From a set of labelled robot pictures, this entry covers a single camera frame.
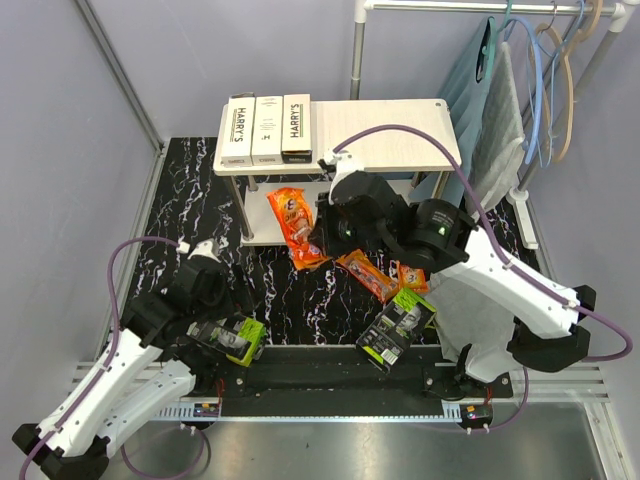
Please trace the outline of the orange Bic razor pack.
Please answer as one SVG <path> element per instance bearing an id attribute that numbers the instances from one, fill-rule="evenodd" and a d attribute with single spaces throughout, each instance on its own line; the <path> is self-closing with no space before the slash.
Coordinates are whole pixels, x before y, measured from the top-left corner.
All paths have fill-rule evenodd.
<path id="1" fill-rule="evenodd" d="M 315 269 L 328 260 L 309 242 L 313 213 L 301 188 L 283 187 L 266 194 L 297 270 Z"/>

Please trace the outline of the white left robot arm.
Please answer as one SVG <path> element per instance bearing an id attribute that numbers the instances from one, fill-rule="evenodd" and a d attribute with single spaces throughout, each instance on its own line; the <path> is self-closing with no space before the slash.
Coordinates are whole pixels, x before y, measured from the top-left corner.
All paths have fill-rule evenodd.
<path id="1" fill-rule="evenodd" d="M 238 265 L 213 239 L 190 247 L 164 285 L 115 308 L 113 336 L 69 396 L 37 424 L 22 424 L 14 444 L 49 479 L 98 479 L 123 444 L 162 408 L 222 386 L 217 365 L 245 360 L 251 342 L 234 331 L 255 308 Z"/>

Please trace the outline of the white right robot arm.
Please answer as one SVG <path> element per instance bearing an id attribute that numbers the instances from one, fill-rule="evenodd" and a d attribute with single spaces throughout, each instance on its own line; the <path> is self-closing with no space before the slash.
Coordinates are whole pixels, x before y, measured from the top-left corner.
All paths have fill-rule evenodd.
<path id="1" fill-rule="evenodd" d="M 591 335 L 576 309 L 594 306 L 594 290 L 557 285 L 508 256 L 464 210 L 442 199 L 408 203 L 363 171 L 332 183 L 316 206 L 309 241 L 323 254 L 381 249 L 428 275 L 428 301 L 463 395 L 480 394 L 513 368 L 555 373 L 587 357 Z"/>

